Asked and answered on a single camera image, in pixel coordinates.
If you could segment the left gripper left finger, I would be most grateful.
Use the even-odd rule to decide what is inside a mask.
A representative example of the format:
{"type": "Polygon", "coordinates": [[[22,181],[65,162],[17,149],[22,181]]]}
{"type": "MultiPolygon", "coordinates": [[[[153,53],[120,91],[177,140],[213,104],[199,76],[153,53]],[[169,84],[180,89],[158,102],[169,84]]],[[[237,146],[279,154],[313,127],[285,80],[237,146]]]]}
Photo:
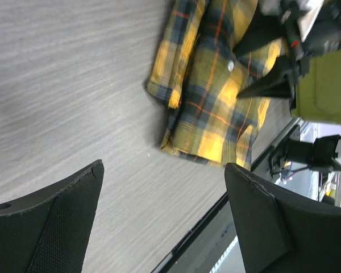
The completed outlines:
{"type": "Polygon", "coordinates": [[[0,272],[81,272],[105,168],[96,160],[0,204],[0,272]]]}

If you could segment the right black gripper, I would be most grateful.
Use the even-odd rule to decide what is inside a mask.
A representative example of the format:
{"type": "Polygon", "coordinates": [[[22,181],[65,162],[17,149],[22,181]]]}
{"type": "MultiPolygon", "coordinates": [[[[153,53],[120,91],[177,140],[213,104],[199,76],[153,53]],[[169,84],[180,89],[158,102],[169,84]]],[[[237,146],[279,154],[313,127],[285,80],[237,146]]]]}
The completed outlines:
{"type": "Polygon", "coordinates": [[[294,81],[300,79],[300,61],[304,56],[298,20],[309,11],[298,1],[280,1],[280,12],[280,22],[274,19],[253,21],[234,47],[234,54],[236,57],[244,56],[284,37],[289,58],[279,56],[268,74],[239,92],[238,99],[268,97],[291,100],[294,97],[294,81]]]}

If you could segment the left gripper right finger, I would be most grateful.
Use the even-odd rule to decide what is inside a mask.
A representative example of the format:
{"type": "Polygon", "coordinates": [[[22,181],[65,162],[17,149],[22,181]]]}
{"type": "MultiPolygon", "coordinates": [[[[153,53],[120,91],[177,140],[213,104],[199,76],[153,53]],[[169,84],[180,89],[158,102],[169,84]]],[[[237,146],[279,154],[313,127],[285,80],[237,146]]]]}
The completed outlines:
{"type": "Polygon", "coordinates": [[[235,163],[224,178],[246,272],[341,272],[341,207],[235,163]]]}

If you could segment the yellow plaid long sleeve shirt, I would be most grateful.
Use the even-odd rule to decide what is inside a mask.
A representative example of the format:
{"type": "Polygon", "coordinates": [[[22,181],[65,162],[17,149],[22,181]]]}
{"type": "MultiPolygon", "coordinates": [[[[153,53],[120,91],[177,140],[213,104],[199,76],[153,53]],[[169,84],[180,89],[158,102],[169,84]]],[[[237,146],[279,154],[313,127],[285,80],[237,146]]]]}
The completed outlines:
{"type": "Polygon", "coordinates": [[[256,1],[174,2],[145,86],[170,111],[162,151],[202,164],[251,167],[270,100],[237,95],[271,70],[282,47],[276,40],[235,56],[256,11],[256,1]]]}

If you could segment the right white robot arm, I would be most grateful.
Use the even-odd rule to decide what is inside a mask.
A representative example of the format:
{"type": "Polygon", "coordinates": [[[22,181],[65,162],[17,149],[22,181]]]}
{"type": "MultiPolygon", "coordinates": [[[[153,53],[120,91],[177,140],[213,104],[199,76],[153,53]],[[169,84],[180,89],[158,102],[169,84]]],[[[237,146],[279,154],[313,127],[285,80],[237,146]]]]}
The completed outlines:
{"type": "Polygon", "coordinates": [[[341,1],[260,1],[234,53],[277,39],[284,52],[238,97],[286,99],[295,117],[341,125],[341,1]]]}

